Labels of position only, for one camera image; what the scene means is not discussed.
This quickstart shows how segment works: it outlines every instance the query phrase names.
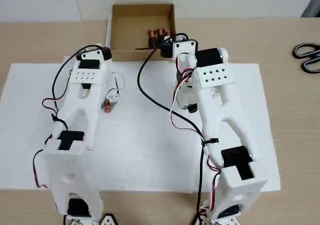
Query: cardboard box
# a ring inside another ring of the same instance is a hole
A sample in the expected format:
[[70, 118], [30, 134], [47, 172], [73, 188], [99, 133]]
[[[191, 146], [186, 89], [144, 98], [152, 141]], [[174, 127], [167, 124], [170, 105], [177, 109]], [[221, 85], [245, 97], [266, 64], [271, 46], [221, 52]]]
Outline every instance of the cardboard box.
[[[148, 47], [148, 31], [164, 28], [176, 33], [175, 7], [166, 4], [115, 4], [109, 17], [106, 44], [114, 62], [144, 61], [152, 49]], [[158, 50], [152, 61], [166, 60]]]

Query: white foam board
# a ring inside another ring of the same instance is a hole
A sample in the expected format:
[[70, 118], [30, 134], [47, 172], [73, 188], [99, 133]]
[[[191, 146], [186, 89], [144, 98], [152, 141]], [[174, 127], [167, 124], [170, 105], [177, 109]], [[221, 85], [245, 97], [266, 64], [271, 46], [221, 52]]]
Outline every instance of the white foam board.
[[[51, 133], [50, 112], [41, 106], [51, 95], [60, 64], [12, 64], [0, 101], [0, 189], [36, 189], [32, 170], [34, 153], [43, 148]], [[96, 183], [101, 190], [182, 192], [198, 190], [201, 141], [195, 133], [174, 129], [169, 114], [147, 100], [138, 90], [141, 62], [114, 62], [112, 70], [125, 77], [126, 86], [111, 113], [101, 113], [94, 150], [88, 152]], [[240, 100], [259, 142], [268, 182], [264, 191], [280, 190], [280, 175], [263, 83], [257, 64], [233, 64]], [[67, 70], [57, 82], [62, 92]], [[175, 66], [150, 62], [141, 76], [144, 90], [169, 106], [175, 86]], [[175, 108], [201, 128], [198, 113]], [[187, 126], [175, 119], [179, 126]], [[223, 124], [221, 143], [240, 146], [231, 128]], [[48, 181], [40, 154], [36, 169], [41, 183]], [[213, 174], [204, 168], [203, 191], [209, 192]]]

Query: scissors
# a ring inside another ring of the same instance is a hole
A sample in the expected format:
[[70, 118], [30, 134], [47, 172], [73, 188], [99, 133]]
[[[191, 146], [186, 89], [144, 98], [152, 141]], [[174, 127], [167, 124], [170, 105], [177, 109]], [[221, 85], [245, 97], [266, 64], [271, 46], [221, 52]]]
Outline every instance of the scissors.
[[[308, 51], [306, 53], [298, 53], [298, 50], [301, 48], [311, 48], [313, 49], [312, 51]], [[304, 42], [299, 45], [297, 45], [293, 51], [292, 55], [296, 59], [305, 59], [305, 58], [310, 58], [309, 60], [303, 62], [301, 64], [301, 69], [305, 71], [308, 74], [318, 74], [320, 73], [320, 68], [319, 69], [312, 69], [310, 68], [311, 64], [315, 64], [317, 62], [320, 62], [320, 45], [313, 43], [313, 42]]]

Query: cable tie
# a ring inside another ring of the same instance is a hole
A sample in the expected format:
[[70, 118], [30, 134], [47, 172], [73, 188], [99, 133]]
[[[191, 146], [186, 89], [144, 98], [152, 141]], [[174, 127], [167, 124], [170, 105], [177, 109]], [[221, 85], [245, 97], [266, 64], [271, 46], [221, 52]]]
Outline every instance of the cable tie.
[[202, 141], [201, 145], [202, 147], [205, 147], [207, 144], [216, 144], [216, 143], [219, 143], [219, 138], [211, 138], [207, 141]]

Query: wooden table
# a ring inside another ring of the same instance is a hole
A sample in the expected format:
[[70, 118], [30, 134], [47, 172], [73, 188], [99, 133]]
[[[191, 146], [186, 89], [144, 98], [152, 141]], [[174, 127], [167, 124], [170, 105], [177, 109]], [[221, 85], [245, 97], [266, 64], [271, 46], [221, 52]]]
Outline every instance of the wooden table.
[[[59, 63], [82, 45], [104, 44], [106, 25], [105, 21], [0, 24], [0, 89], [11, 63]], [[177, 20], [176, 30], [197, 39], [200, 49], [227, 48], [231, 62], [260, 64], [282, 189], [262, 194], [240, 222], [319, 223], [320, 75], [304, 73], [291, 51], [301, 42], [320, 43], [320, 19]], [[105, 211], [114, 213], [120, 225], [188, 225], [197, 201], [196, 194], [181, 193], [101, 195]], [[50, 192], [0, 192], [1, 224], [44, 221], [62, 224]]]

